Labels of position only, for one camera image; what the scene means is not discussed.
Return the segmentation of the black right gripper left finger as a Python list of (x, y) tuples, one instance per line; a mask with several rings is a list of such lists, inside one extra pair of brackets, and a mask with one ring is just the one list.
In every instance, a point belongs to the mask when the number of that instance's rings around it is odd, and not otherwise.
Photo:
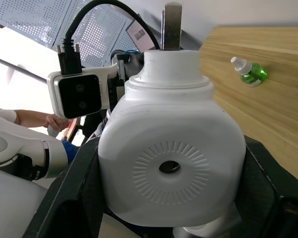
[(23, 237), (96, 238), (106, 207), (98, 160), (99, 139), (80, 147), (52, 182)]

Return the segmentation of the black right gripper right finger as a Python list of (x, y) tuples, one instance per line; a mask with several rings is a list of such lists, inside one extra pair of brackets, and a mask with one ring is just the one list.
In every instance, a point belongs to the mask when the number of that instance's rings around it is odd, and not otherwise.
[(234, 207), (207, 226), (210, 238), (298, 238), (298, 180), (265, 146), (245, 137), (246, 154)]

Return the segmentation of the bystander bare hand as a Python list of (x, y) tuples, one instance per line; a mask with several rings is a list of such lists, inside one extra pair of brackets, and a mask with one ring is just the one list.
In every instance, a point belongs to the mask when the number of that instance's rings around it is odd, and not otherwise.
[(55, 114), (47, 114), (43, 127), (48, 128), (51, 126), (52, 129), (61, 132), (62, 130), (66, 129), (69, 124), (70, 122), (68, 119), (59, 118)]

